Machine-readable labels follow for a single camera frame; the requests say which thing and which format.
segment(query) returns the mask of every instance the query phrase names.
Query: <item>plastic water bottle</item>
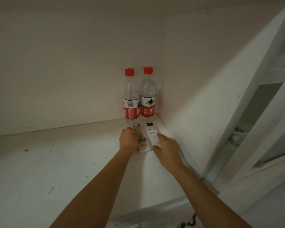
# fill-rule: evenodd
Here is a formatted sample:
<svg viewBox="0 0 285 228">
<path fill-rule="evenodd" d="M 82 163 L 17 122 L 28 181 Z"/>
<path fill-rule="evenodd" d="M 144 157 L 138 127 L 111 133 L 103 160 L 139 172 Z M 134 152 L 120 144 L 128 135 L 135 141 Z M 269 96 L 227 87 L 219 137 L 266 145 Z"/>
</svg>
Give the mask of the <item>plastic water bottle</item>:
<svg viewBox="0 0 285 228">
<path fill-rule="evenodd" d="M 140 82 L 140 114 L 151 117 L 155 114 L 156 84 L 153 80 L 153 68 L 143 69 L 144 79 Z"/>
<path fill-rule="evenodd" d="M 134 69 L 125 70 L 124 107 L 126 120 L 132 125 L 133 121 L 140 116 L 140 98 L 134 78 Z"/>
</svg>

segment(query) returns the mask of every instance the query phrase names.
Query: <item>air conditioner remote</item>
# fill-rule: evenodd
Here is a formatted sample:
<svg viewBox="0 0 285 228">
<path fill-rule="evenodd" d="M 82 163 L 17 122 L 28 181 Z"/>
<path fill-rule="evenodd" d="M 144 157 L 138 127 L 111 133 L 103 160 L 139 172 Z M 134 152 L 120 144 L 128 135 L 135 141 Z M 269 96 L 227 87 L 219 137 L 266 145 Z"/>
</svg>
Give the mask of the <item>air conditioner remote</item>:
<svg viewBox="0 0 285 228">
<path fill-rule="evenodd" d="M 146 123 L 145 127 L 152 145 L 157 145 L 161 148 L 160 140 L 158 139 L 156 134 L 157 132 L 159 133 L 157 127 L 152 122 Z"/>
<path fill-rule="evenodd" d="M 143 131 L 143 129 L 141 128 L 140 124 L 136 124 L 132 126 L 133 129 L 133 133 L 139 132 L 139 140 L 138 140 L 138 149 L 139 152 L 144 153 L 144 152 L 148 152 L 151 151 L 151 146 L 148 142 L 148 139 L 146 138 L 146 135 Z"/>
</svg>

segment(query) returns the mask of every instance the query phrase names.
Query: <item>bottle label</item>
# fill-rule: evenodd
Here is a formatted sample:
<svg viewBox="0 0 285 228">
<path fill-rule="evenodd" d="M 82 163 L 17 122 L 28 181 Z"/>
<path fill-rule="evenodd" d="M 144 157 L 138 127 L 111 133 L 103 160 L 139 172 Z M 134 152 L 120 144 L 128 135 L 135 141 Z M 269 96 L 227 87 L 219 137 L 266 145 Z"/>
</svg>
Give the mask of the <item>bottle label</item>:
<svg viewBox="0 0 285 228">
<path fill-rule="evenodd" d="M 140 116 L 140 99 L 126 100 L 124 99 L 125 117 L 127 119 L 137 119 Z"/>
<path fill-rule="evenodd" d="M 140 96 L 140 114 L 144 117 L 151 117 L 155 114 L 155 96 L 151 98 Z"/>
</svg>

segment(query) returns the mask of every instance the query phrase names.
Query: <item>person's left hand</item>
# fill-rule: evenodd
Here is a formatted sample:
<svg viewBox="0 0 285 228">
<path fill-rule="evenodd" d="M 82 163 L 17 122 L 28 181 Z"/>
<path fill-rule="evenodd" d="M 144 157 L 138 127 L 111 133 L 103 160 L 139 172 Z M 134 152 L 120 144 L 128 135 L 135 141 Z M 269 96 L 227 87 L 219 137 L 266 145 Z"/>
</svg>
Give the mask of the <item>person's left hand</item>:
<svg viewBox="0 0 285 228">
<path fill-rule="evenodd" d="M 139 140 L 139 132 L 133 134 L 132 128 L 127 127 L 126 129 L 122 130 L 119 138 L 119 149 L 120 150 L 127 150 L 131 153 L 138 147 L 138 140 Z"/>
</svg>

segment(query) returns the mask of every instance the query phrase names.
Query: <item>red bottle cap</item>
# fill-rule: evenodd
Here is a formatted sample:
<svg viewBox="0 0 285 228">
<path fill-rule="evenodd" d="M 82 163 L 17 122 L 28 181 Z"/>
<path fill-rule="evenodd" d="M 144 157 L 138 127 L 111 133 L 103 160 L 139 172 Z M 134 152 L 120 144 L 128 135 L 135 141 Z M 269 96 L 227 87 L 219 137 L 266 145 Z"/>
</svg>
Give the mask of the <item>red bottle cap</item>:
<svg viewBox="0 0 285 228">
<path fill-rule="evenodd" d="M 152 74 L 153 73 L 153 68 L 152 67 L 145 67 L 144 69 L 143 69 L 143 73 L 144 74 Z"/>
<path fill-rule="evenodd" d="M 132 68 L 125 69 L 125 75 L 127 77 L 133 77 L 134 76 L 134 69 L 132 69 Z"/>
</svg>

